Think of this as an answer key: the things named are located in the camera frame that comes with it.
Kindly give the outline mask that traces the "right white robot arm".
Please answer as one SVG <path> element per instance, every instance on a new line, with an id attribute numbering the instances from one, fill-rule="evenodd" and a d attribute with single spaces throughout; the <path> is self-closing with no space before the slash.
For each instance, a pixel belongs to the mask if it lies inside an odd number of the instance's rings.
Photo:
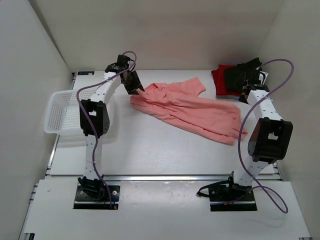
<path id="1" fill-rule="evenodd" d="M 256 125 L 247 145 L 248 156 L 240 158 L 241 167 L 228 179 L 201 187 L 197 196 L 209 198 L 214 205 L 228 205 L 255 200 L 253 182 L 263 169 L 283 160 L 291 139 L 293 124 L 285 121 L 270 99 L 272 91 L 259 81 L 248 81 L 241 100 L 250 105 Z"/>

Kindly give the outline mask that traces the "pink t shirt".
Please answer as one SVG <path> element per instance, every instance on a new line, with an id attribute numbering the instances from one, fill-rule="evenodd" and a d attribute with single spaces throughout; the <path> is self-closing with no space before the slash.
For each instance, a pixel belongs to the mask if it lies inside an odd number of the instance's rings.
<path id="1" fill-rule="evenodd" d="M 241 110 L 225 100 L 200 97 L 206 88 L 195 77 L 182 82 L 152 83 L 130 98 L 131 106 L 166 124 L 214 142 L 233 145 L 248 132 L 242 128 Z"/>

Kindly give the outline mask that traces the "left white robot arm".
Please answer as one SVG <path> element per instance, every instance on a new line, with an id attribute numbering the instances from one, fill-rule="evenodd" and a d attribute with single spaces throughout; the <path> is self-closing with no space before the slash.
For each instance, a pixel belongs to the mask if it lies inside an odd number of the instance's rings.
<path id="1" fill-rule="evenodd" d="M 123 85 L 129 95 L 138 95 L 138 91 L 144 91 L 134 70 L 136 61 L 137 55 L 133 51 L 119 54 L 116 62 L 106 67 L 102 82 L 82 87 L 76 92 L 80 128 L 86 144 L 85 170 L 78 182 L 83 192 L 94 201 L 108 200 L 111 203 L 113 200 L 110 187 L 99 173 L 102 161 L 100 138 L 107 134 L 111 126 L 107 106 L 116 89 Z"/>

